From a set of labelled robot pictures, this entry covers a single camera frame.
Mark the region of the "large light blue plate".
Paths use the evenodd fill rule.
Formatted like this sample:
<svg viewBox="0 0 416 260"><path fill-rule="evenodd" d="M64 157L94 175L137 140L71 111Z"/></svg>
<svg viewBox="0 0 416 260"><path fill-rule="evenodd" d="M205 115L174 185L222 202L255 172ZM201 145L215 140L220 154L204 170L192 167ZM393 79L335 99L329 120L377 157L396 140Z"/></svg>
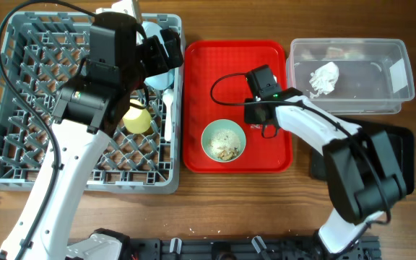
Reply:
<svg viewBox="0 0 416 260"><path fill-rule="evenodd" d="M164 40L160 33L162 30L161 26L159 26L157 23L147 21L144 21L142 25L148 38L150 36L156 35L160 44L162 46L164 45ZM174 83L174 78L174 69L171 69L166 73L146 78L144 83L152 87L154 90L164 91Z"/></svg>

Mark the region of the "green bowl with food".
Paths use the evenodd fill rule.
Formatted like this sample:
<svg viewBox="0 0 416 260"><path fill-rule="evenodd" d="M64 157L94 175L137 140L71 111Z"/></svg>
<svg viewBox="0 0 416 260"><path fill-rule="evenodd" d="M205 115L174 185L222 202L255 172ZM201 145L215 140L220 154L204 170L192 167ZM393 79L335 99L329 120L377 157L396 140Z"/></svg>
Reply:
<svg viewBox="0 0 416 260"><path fill-rule="evenodd" d="M246 134L241 126L228 119L209 123L201 134L204 154L217 163L231 163L246 149Z"/></svg>

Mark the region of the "white plastic spoon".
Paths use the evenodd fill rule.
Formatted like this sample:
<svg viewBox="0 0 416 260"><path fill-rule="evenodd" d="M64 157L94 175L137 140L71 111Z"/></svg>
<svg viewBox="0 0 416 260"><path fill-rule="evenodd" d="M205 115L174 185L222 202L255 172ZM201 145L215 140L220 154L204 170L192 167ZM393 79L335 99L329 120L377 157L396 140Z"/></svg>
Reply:
<svg viewBox="0 0 416 260"><path fill-rule="evenodd" d="M174 100L174 92L172 89L166 89L162 94L162 101L166 108L165 133L164 139L169 142L172 134L172 104Z"/></svg>

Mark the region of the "yellow plastic cup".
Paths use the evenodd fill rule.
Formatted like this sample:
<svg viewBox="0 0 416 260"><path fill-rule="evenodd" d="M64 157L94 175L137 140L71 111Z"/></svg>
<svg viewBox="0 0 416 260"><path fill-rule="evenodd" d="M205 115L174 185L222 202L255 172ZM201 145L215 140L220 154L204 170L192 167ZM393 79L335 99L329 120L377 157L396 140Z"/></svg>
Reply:
<svg viewBox="0 0 416 260"><path fill-rule="evenodd" d="M132 134L142 134L151 127L150 112L131 106L122 118L126 130Z"/></svg>

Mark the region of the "white napkin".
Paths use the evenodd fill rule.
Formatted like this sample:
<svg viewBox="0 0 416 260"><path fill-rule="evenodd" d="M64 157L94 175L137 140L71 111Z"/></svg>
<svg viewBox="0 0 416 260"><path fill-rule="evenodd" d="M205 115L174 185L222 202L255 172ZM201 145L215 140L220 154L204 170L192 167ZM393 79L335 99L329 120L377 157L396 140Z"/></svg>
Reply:
<svg viewBox="0 0 416 260"><path fill-rule="evenodd" d="M318 98L320 95L328 95L334 91L339 79L339 68L334 62L329 62L311 73L309 83L313 88L310 98Z"/></svg>

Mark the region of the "red snack wrapper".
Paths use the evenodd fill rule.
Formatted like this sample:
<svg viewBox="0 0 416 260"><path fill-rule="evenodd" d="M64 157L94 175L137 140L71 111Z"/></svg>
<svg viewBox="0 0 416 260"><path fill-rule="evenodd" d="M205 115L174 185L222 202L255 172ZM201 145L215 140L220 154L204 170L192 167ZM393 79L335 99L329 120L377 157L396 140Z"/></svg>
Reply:
<svg viewBox="0 0 416 260"><path fill-rule="evenodd" d="M262 124L251 124L250 127L251 127L251 129L262 129L263 125Z"/></svg>

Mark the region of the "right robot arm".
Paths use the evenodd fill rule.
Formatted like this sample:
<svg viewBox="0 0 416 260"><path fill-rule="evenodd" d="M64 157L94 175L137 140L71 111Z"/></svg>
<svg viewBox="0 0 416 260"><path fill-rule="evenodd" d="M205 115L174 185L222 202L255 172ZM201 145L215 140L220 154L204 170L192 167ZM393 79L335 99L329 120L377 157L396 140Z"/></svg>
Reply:
<svg viewBox="0 0 416 260"><path fill-rule="evenodd" d="M301 91L283 90L267 65L245 75L253 95L246 122L300 137L321 156L333 210L317 230L323 256L353 249L371 225L387 225L391 208L413 191L412 140L394 137L394 126L345 121L314 105Z"/></svg>

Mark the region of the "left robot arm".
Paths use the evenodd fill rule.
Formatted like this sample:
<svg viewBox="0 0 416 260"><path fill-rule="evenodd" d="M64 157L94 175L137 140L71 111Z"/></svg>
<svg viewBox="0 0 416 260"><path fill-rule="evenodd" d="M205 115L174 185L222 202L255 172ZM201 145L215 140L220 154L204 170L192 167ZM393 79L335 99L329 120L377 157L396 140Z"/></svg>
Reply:
<svg viewBox="0 0 416 260"><path fill-rule="evenodd" d="M131 94L148 77L183 65L182 32L148 36L123 12L95 15L90 53L62 84L46 127L50 140L17 224L0 259L67 259L70 230L87 181L130 108Z"/></svg>

